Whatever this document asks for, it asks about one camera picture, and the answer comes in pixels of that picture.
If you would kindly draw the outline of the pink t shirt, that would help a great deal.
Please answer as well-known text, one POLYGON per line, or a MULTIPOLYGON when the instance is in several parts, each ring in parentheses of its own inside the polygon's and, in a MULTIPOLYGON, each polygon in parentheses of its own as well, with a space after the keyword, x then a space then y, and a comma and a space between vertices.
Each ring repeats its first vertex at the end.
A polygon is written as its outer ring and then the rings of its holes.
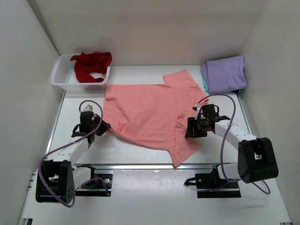
POLYGON ((169 152, 177 167, 200 149, 185 138, 194 105, 206 95, 187 70, 163 76, 164 84, 107 85, 104 121, 116 137, 169 152))

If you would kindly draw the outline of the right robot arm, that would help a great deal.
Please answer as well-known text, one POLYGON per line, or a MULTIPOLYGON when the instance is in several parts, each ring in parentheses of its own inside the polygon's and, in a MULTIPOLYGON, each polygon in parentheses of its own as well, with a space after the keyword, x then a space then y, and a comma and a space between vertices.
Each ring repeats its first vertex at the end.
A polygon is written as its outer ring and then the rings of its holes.
POLYGON ((269 138, 259 138, 242 130, 229 117, 219 115, 219 107, 214 104, 194 106, 193 110, 195 116, 187 120, 186 138, 206 137, 208 132, 213 132, 222 138, 222 148, 228 142, 238 152, 236 163, 225 163, 221 158, 220 164, 213 168, 218 178, 253 183, 278 176, 278 165, 269 138))

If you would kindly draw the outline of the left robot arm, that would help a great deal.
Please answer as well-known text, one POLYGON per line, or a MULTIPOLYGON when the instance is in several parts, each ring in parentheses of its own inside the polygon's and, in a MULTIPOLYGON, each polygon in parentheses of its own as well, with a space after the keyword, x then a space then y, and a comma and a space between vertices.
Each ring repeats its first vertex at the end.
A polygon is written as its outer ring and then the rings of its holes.
POLYGON ((93 188, 102 183, 104 194, 110 195, 105 179, 96 174, 93 165, 77 165, 78 159, 103 135, 110 125, 92 110, 80 113, 80 123, 71 135, 70 143, 47 153, 39 162, 35 199, 38 203, 61 203, 72 207, 81 187, 93 188))

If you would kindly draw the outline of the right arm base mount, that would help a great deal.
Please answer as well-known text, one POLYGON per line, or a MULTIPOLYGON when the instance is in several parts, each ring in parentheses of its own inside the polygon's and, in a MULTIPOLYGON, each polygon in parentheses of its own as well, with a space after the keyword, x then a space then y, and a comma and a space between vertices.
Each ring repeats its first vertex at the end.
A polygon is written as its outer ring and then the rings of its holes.
POLYGON ((196 172, 194 177, 184 182, 184 186, 196 187, 198 199, 241 198, 238 183, 230 183, 220 178, 216 165, 207 171, 201 169, 196 172))

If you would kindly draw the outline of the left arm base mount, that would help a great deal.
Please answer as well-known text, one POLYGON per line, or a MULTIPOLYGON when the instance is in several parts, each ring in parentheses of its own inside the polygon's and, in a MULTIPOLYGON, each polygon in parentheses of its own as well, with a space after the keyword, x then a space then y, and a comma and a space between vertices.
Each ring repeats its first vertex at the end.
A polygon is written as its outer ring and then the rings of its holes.
POLYGON ((75 196, 110 197, 113 170, 81 165, 73 170, 75 196))

